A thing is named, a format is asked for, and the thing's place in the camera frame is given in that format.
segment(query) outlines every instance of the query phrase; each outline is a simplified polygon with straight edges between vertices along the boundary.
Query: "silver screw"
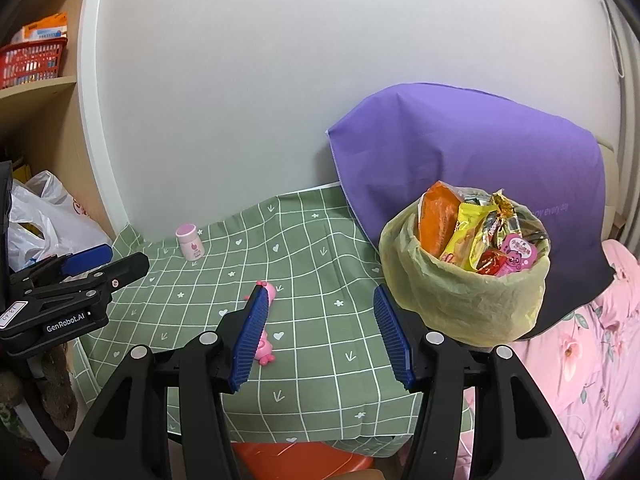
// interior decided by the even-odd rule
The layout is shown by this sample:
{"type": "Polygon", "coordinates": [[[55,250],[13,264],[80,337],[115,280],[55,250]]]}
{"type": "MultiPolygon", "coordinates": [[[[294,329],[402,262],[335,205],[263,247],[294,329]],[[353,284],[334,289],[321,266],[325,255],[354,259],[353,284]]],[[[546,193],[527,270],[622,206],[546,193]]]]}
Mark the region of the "silver screw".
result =
{"type": "Polygon", "coordinates": [[[205,332],[204,334],[200,334],[199,341],[203,345],[213,345],[218,340],[218,334],[215,332],[205,332]]]}
{"type": "Polygon", "coordinates": [[[142,359],[146,355],[146,347],[144,346],[136,346],[131,351],[131,357],[134,359],[142,359]]]}
{"type": "Polygon", "coordinates": [[[427,341],[433,345],[442,344],[444,336],[440,332],[429,332],[426,336],[427,341]]]}
{"type": "Polygon", "coordinates": [[[511,357],[513,357],[513,350],[508,346],[498,346],[495,353],[503,359],[511,359],[511,357]]]}

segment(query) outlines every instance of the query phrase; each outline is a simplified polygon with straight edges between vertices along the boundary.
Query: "white wall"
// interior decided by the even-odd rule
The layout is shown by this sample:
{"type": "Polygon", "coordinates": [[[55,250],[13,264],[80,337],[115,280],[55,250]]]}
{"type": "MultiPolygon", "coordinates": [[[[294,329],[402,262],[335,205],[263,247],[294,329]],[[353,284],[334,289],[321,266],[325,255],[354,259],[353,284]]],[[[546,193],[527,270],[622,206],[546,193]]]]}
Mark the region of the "white wall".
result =
{"type": "Polygon", "coordinates": [[[335,180],[324,131],[398,82],[497,93],[617,145],[598,0],[99,1],[95,104],[117,190],[98,182],[116,228],[119,191],[148,239],[335,180]]]}

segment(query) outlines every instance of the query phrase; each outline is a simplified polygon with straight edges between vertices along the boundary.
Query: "orange stool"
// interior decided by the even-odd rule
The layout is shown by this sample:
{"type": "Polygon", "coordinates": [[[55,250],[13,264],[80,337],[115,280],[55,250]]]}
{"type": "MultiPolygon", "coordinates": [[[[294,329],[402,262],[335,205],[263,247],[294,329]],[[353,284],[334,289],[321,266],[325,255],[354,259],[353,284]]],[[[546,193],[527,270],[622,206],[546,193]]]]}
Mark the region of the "orange stool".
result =
{"type": "Polygon", "coordinates": [[[322,442],[232,444],[255,480],[324,480],[368,469],[373,458],[335,449],[322,442]]]}

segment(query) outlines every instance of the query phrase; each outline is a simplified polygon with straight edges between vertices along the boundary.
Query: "green leaf print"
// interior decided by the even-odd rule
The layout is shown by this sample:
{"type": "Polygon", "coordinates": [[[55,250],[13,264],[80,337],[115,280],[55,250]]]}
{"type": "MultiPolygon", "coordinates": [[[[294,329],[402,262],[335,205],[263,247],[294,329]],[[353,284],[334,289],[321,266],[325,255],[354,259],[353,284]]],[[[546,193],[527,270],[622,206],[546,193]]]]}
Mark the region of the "green leaf print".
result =
{"type": "Polygon", "coordinates": [[[584,316],[582,314],[576,314],[575,319],[582,328],[589,328],[589,323],[587,323],[587,320],[584,319],[584,316]]]}

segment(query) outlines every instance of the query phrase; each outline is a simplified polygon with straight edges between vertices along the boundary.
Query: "pink plastic jar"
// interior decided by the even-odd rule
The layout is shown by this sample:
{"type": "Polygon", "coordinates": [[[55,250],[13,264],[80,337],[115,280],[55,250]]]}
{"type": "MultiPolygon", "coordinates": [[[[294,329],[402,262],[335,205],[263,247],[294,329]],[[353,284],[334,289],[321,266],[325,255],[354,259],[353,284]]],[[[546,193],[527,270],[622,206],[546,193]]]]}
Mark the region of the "pink plastic jar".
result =
{"type": "Polygon", "coordinates": [[[198,236],[198,228],[194,224],[181,225],[175,235],[178,238],[182,254],[188,262],[194,262],[204,256],[204,247],[198,236]]]}

